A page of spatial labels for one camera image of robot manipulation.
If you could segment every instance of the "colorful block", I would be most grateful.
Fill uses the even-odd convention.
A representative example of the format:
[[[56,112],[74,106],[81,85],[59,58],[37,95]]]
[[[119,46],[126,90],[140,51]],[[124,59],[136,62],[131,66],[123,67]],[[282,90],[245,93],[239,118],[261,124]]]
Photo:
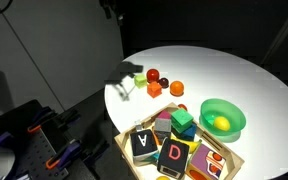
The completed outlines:
[[[188,150],[188,145],[166,138],[158,158],[157,170],[175,179],[181,179],[185,175]]]
[[[157,145],[150,129],[130,134],[133,163],[143,166],[155,162],[154,154],[158,153]]]
[[[154,134],[162,144],[165,138],[171,138],[172,124],[170,119],[155,119]]]
[[[225,159],[221,155],[201,144],[191,156],[186,174],[192,179],[217,180],[224,164]]]
[[[138,88],[147,86],[146,76],[144,74],[139,74],[134,77],[134,84]]]
[[[180,108],[171,114],[171,120],[173,128],[181,134],[192,125],[193,116]]]
[[[192,125],[182,133],[178,133],[174,128],[172,129],[172,132],[179,139],[186,141],[194,141],[196,130],[197,130],[196,124],[192,123]]]
[[[156,81],[153,81],[147,86],[147,93],[152,98],[156,98],[157,96],[162,94],[162,86],[159,85]]]
[[[171,119],[171,114],[164,110],[157,116],[157,118],[160,118],[160,119]]]

